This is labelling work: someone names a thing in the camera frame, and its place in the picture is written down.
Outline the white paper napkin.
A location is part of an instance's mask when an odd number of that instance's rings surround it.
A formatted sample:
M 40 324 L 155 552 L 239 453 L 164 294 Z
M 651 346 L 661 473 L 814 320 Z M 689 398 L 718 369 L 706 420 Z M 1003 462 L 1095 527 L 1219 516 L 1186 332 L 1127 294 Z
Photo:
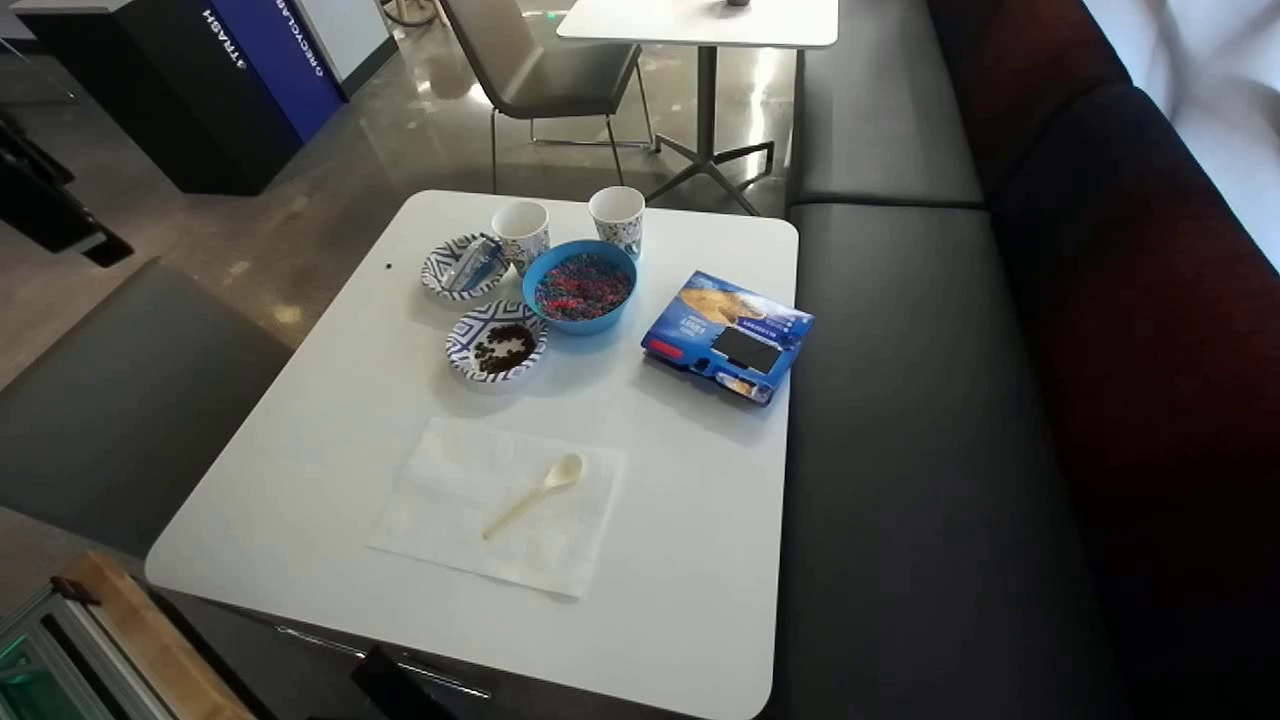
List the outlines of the white paper napkin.
M 531 487 L 552 458 L 580 453 L 580 483 L 520 511 L 496 540 L 483 522 Z M 596 577 L 627 475 L 619 448 L 562 434 L 429 420 L 367 532 L 377 552 L 580 600 Z

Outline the blue snack box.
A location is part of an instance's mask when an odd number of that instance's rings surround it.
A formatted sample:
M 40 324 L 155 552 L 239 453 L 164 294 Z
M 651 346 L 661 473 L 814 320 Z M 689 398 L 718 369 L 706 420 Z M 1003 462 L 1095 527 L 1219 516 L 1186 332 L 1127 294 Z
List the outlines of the blue snack box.
M 767 402 L 811 334 L 803 309 L 693 273 L 639 334 L 648 358 Z

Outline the blue bowl with candies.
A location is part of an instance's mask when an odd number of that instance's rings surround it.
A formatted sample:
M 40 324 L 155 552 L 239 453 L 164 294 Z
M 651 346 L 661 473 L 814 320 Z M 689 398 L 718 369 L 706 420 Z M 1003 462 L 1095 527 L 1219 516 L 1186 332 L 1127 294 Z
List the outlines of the blue bowl with candies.
M 520 276 L 525 309 L 555 332 L 596 334 L 619 324 L 636 259 L 607 239 L 562 239 Z

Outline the cream plastic spoon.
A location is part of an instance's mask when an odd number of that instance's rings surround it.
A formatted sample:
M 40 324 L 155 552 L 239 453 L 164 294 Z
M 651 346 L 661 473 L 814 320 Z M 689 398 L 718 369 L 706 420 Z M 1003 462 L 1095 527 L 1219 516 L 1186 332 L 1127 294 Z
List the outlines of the cream plastic spoon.
M 498 516 L 491 516 L 483 522 L 483 540 L 496 540 L 531 504 L 577 487 L 580 473 L 585 473 L 585 456 L 580 453 L 566 453 L 566 456 L 552 458 L 548 473 L 531 487 L 525 487 Z

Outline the zebra paper bowl dark food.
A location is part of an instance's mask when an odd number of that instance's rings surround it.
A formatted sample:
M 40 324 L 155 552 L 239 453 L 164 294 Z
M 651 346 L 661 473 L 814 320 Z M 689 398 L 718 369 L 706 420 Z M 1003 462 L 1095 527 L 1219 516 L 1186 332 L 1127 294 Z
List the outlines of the zebra paper bowl dark food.
M 448 332 L 448 364 L 467 384 L 520 384 L 542 357 L 542 324 L 516 302 L 463 311 Z

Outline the patterned paper cup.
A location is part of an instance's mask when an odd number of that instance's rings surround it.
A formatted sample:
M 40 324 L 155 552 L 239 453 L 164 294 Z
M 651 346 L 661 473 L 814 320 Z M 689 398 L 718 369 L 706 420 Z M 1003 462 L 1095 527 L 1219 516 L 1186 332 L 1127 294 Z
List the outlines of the patterned paper cup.
M 504 204 L 488 233 L 504 243 L 504 257 L 513 262 L 527 262 L 531 257 L 539 257 L 548 248 L 548 212 L 539 204 Z
M 627 184 L 607 184 L 586 201 L 586 217 L 607 243 L 639 257 L 643 243 L 643 190 Z

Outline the zebra paper bowl with wrappers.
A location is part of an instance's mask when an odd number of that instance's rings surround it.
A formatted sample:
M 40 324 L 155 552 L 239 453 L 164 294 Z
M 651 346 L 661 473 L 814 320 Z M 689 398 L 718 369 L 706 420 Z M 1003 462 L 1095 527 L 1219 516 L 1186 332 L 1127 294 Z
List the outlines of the zebra paper bowl with wrappers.
M 451 302 L 474 302 L 509 273 L 509 248 L 488 233 L 451 235 L 424 257 L 420 283 Z

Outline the grey chair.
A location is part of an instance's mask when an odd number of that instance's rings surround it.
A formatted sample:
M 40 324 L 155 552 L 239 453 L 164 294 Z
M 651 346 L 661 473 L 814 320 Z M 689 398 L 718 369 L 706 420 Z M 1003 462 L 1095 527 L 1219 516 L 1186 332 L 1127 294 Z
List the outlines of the grey chair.
M 448 26 L 488 98 L 488 181 L 498 181 L 498 121 L 598 117 L 602 147 L 624 150 L 611 117 L 643 86 L 639 49 L 542 39 L 516 0 L 440 0 Z

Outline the white main table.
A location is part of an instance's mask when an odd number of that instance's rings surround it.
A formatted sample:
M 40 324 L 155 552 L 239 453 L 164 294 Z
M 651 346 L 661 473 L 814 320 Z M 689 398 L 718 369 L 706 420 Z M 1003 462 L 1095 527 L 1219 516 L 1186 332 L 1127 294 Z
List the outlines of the white main table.
M 424 257 L 488 226 L 483 190 L 420 190 L 144 556 L 161 586 L 389 638 L 689 717 L 772 697 L 786 408 L 737 402 L 639 357 L 693 273 L 794 292 L 799 235 L 772 217 L 651 209 L 639 292 L 586 339 L 552 339 L 531 381 L 473 388 L 444 357 L 451 311 Z M 611 478 L 598 559 L 577 600 L 414 559 L 436 511 L 403 475 L 491 473 L 509 507 L 580 453 Z

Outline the white background table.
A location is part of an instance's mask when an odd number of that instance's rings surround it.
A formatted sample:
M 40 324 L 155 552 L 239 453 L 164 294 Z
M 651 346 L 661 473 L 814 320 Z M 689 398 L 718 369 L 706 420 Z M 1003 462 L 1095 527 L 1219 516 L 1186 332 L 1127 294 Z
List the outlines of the white background table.
M 555 25 L 562 39 L 602 43 L 674 43 L 697 53 L 697 142 L 661 134 L 689 159 L 651 201 L 689 184 L 715 181 L 739 209 L 750 209 L 739 184 L 725 174 L 731 159 L 775 159 L 772 141 L 715 147 L 715 64 L 725 49 L 830 49 L 839 35 L 839 0 L 572 0 Z

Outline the black leather bench sofa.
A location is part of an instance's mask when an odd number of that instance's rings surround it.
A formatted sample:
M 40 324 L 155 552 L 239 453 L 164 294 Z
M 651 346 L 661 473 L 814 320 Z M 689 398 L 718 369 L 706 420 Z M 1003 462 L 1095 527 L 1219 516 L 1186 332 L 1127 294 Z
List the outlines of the black leather bench sofa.
M 1280 720 L 1280 276 L 1086 0 L 794 64 L 764 720 Z

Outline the black and blue bin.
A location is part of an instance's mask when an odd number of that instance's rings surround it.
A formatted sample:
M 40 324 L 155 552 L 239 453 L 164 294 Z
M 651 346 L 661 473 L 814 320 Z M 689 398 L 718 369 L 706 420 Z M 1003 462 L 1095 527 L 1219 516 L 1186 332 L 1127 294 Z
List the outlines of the black and blue bin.
M 178 186 L 256 196 L 393 53 L 377 0 L 17 0 Z

